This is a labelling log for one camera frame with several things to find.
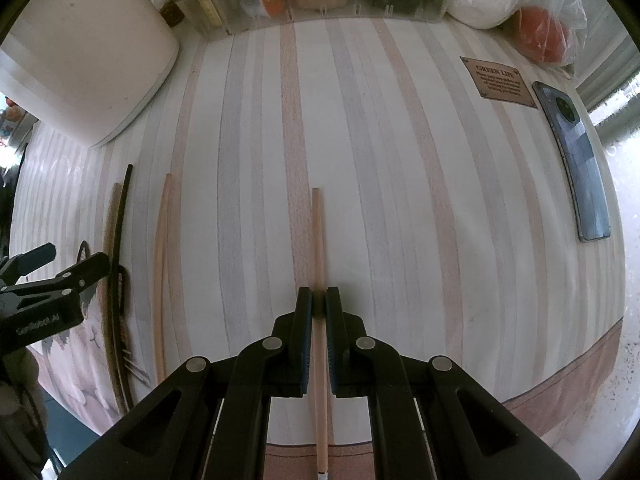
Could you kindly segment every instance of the colorful object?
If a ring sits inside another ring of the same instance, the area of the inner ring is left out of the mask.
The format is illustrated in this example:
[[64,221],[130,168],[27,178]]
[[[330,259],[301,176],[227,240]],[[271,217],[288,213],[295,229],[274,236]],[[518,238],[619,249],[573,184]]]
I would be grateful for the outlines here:
[[569,35],[562,22],[541,7],[522,7],[511,18],[513,42],[529,59],[538,63],[562,63]]

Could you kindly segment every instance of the silver screw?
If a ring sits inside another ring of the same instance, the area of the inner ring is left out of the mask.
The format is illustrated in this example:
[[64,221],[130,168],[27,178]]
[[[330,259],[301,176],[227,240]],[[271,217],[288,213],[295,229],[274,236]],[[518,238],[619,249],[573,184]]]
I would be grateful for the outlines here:
[[444,357],[444,355],[434,357],[431,361],[431,366],[433,366],[439,372],[448,372],[453,368],[451,359],[449,359],[448,357]]
[[207,366],[207,362],[202,357],[192,357],[187,361],[187,370],[190,372],[201,372]]
[[356,339],[356,346],[360,350],[371,350],[373,347],[375,347],[375,345],[376,340],[368,336],[359,337]]
[[282,346],[282,339],[279,337],[268,337],[262,342],[262,346],[264,346],[267,350],[277,350]]

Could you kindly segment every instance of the white cylindrical container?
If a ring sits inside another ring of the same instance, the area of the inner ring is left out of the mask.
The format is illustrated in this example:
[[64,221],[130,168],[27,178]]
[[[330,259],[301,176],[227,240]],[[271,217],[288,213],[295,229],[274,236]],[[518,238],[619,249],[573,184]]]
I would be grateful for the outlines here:
[[0,46],[0,91],[98,146],[140,113],[177,54],[149,0],[30,0]]

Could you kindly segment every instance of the wooden stick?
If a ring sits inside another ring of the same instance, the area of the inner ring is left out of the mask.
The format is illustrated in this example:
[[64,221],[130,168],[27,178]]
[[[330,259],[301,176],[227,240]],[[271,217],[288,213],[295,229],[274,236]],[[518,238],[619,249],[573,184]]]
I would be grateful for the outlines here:
[[162,284],[164,283],[164,254],[168,233],[169,196],[173,187],[173,177],[167,173],[160,198],[158,225],[156,226],[156,240],[154,241],[154,280],[151,293],[151,312],[154,332],[154,365],[156,366],[156,381],[160,384],[166,379],[164,365],[164,340],[162,339]]
[[324,225],[322,221],[322,194],[317,187],[311,191],[312,245],[314,251],[314,319],[312,332],[312,359],[314,400],[316,415],[316,459],[318,479],[328,478],[329,430],[326,369],[326,322],[322,302],[326,289],[324,270]]

